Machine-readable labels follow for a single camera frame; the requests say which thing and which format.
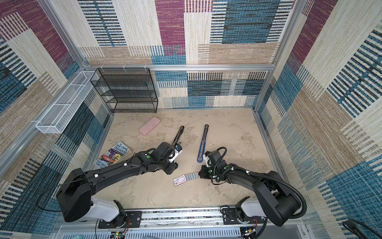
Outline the blue stapler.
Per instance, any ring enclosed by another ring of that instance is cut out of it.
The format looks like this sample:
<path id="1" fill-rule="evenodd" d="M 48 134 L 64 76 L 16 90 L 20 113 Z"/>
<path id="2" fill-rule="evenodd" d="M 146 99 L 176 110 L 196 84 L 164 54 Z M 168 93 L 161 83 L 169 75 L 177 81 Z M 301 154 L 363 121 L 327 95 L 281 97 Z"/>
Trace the blue stapler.
<path id="1" fill-rule="evenodd" d="M 198 163 L 202 163 L 204 160 L 203 155 L 205 154 L 205 147 L 206 147 L 206 139 L 207 139 L 208 130 L 209 130 L 209 125 L 206 124 L 204 127 L 204 133 L 203 133 L 202 141 L 201 141 L 200 148 L 198 151 L 198 158 L 197 158 Z"/>

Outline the red white staple box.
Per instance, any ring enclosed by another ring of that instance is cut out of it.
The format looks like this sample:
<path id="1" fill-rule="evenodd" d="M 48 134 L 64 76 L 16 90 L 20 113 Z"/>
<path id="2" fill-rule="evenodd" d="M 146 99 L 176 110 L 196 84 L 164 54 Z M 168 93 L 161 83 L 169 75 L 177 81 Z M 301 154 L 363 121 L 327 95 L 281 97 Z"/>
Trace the red white staple box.
<path id="1" fill-rule="evenodd" d="M 187 182 L 187 178 L 185 175 L 179 176 L 173 180 L 175 186 L 179 186 L 185 182 Z"/>

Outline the black stapler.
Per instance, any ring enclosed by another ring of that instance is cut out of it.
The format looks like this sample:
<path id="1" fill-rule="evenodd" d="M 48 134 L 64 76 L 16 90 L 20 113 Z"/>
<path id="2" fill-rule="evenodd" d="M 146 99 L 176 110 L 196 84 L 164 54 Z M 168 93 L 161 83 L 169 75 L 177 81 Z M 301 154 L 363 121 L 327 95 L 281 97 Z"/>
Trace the black stapler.
<path id="1" fill-rule="evenodd" d="M 181 135 L 182 135 L 183 132 L 184 132 L 184 128 L 185 128 L 185 127 L 184 127 L 183 125 L 179 128 L 178 133 L 177 133 L 176 137 L 175 137 L 174 140 L 173 140 L 172 147 L 175 147 L 175 146 L 177 145 L 177 143 L 178 143 L 178 141 L 179 141 Z"/>

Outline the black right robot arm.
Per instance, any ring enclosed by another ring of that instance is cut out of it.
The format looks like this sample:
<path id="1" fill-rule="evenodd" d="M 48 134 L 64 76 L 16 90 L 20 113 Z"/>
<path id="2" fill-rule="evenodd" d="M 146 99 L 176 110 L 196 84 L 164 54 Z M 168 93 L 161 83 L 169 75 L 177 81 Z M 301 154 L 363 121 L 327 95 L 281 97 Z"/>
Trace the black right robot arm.
<path id="1" fill-rule="evenodd" d="M 217 171 L 203 165 L 198 175 L 202 179 L 217 179 L 253 191 L 265 217 L 279 227 L 289 219 L 303 217 L 307 211 L 303 195 L 282 180 L 275 171 L 257 173 L 235 164 L 229 164 Z"/>

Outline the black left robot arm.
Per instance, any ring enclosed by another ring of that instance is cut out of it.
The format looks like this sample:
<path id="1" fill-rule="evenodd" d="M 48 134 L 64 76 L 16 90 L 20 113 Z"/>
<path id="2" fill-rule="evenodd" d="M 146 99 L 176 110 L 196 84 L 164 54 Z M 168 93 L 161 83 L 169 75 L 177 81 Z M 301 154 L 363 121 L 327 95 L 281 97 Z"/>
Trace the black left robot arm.
<path id="1" fill-rule="evenodd" d="M 73 170 L 56 194 L 65 222 L 83 218 L 96 205 L 91 197 L 112 184 L 158 170 L 172 174 L 178 168 L 175 159 L 181 153 L 182 150 L 177 149 L 153 149 L 151 152 L 139 152 L 125 161 L 102 169 L 86 172 L 80 168 Z"/>

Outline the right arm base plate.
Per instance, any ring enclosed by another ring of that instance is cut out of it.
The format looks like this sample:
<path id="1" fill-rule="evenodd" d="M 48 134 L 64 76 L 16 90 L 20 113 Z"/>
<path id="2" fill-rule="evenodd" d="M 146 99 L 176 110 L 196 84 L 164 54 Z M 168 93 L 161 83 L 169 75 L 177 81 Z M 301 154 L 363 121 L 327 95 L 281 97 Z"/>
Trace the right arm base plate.
<path id="1" fill-rule="evenodd" d="M 223 223 L 225 225 L 263 224 L 265 222 L 264 217 L 246 216 L 241 209 L 231 208 L 227 205 L 221 206 L 219 211 L 223 216 Z"/>

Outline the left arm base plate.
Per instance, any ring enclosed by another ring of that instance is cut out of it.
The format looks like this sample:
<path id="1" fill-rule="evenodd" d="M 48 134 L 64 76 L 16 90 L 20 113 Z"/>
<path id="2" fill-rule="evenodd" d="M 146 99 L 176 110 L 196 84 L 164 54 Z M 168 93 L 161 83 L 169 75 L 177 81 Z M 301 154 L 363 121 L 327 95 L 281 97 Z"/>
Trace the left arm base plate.
<path id="1" fill-rule="evenodd" d="M 111 222 L 100 220 L 98 229 L 127 229 L 139 228 L 142 218 L 142 211 L 127 211 L 119 214 Z"/>

